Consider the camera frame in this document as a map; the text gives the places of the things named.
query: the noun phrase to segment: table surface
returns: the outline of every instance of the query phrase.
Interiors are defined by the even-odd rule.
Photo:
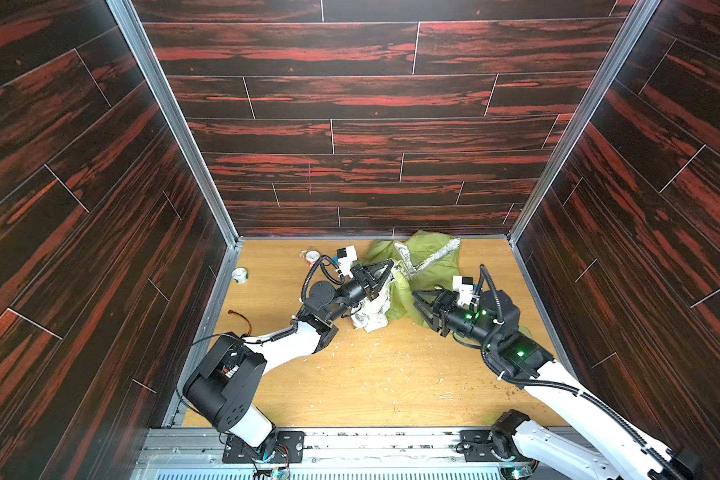
[[[227,312],[247,316],[253,335],[288,327],[298,311],[308,264],[304,250],[335,255],[354,244],[362,258],[370,240],[248,240],[238,266],[250,279],[231,284],[216,332],[248,330]],[[461,273],[479,277],[485,264],[494,284],[520,308],[520,324],[554,352],[508,242],[502,239],[462,240]],[[280,427],[323,426],[489,426],[515,408],[544,426],[566,425],[549,407],[524,390],[498,381],[477,350],[444,339],[410,319],[395,320],[380,330],[356,330],[350,319],[336,322],[340,330],[325,350],[292,360],[263,377],[256,405]],[[209,426],[188,412],[184,426]]]

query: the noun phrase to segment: robotic arm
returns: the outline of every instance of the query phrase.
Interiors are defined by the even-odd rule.
[[[489,291],[483,292],[487,282]],[[480,350],[499,380],[525,388],[563,417],[597,452],[556,436],[516,410],[493,425],[489,443],[500,460],[533,458],[573,480],[691,480],[699,459],[675,453],[622,418],[584,388],[552,355],[518,331],[519,309],[496,291],[485,266],[480,281],[454,278],[454,290],[413,292],[415,306],[443,337]],[[462,450],[474,447],[462,442]]]
[[[267,459],[276,446],[277,429],[251,403],[262,376],[277,366],[325,349],[338,328],[334,320],[352,312],[360,302],[378,296],[392,272],[393,262],[355,265],[354,247],[338,251],[338,262],[321,256],[307,274],[302,307],[289,328],[265,336],[223,334],[184,384],[182,394],[216,430],[239,437],[250,456]],[[328,273],[333,266],[338,279]],[[307,289],[317,268],[330,281]]]

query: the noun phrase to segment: paper cup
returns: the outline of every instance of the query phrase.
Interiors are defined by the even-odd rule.
[[[315,250],[310,250],[307,252],[307,255],[304,255],[304,259],[307,261],[309,266],[314,265],[318,258],[320,258],[320,253]]]
[[[232,280],[235,281],[235,283],[245,283],[248,281],[248,270],[242,268],[241,266],[235,268],[232,270]]]

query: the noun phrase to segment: green cloth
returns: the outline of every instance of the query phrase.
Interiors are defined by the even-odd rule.
[[[455,237],[435,232],[418,231],[405,242],[400,242],[410,252],[411,264],[414,267],[421,265],[432,254],[437,253]],[[413,290],[432,290],[435,285],[451,288],[454,275],[461,275],[458,269],[458,249],[433,261],[423,270],[410,276],[406,274],[406,267],[398,250],[390,240],[376,240],[362,260],[362,264],[376,264],[393,259],[395,269],[393,275],[395,282],[389,287],[390,307],[387,310],[387,320],[396,320],[404,316],[413,319],[419,325],[424,325],[424,318],[413,304],[411,292]]]

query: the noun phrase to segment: dark wood panel wall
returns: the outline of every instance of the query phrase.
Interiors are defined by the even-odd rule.
[[[135,0],[248,236],[506,234],[619,0]]]
[[[104,0],[0,2],[0,478],[125,478],[226,251]]]
[[[720,479],[720,0],[663,0],[518,246],[584,383]]]

